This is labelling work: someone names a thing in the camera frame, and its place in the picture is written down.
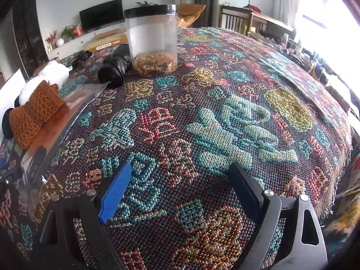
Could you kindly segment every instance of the orange mesh bag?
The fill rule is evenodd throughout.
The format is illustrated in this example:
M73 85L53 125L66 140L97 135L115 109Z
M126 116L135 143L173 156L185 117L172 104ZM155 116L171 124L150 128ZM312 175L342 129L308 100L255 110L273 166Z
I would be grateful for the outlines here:
M21 149L29 148L42 125L64 104L58 89L56 84L42 81L25 105L10 112L10 126Z

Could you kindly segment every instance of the window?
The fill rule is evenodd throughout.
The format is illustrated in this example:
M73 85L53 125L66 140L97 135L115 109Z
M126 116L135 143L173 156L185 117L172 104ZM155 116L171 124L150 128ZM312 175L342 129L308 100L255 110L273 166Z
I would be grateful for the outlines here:
M360 27L342 0L301 0L303 14L296 22L297 38L309 51L317 51L360 96Z

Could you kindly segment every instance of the clear plastic container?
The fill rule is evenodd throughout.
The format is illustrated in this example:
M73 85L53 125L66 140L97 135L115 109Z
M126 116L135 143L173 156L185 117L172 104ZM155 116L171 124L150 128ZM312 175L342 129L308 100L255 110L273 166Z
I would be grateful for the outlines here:
M155 5L124 11L131 62L143 77L178 67L178 6Z

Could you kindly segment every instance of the bottle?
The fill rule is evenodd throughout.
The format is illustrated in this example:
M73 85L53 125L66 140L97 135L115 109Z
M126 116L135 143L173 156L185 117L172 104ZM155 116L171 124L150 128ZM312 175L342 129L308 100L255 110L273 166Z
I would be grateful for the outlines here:
M283 43L284 46L287 45L288 43L288 39L289 39L289 35L287 33L284 33L283 37L281 38L281 42L280 43Z
M299 44L297 43L296 46L295 46L295 52L300 54L301 51L302 51L302 47L301 47L301 45L299 45Z

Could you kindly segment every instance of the white shelf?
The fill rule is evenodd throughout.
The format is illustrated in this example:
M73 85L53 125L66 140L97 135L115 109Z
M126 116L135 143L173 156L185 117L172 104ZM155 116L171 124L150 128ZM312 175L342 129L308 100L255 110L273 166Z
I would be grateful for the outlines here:
M120 29L120 32L125 32L126 31L125 22L104 27L95 30L93 32L84 34L83 36L80 36L78 38L75 38L67 43L64 43L61 47L53 49L51 52L47 54L47 57L49 58L49 60L52 60L56 57L59 57L60 60L66 58L72 55L73 53L76 53L77 51L84 49L95 36L117 28Z

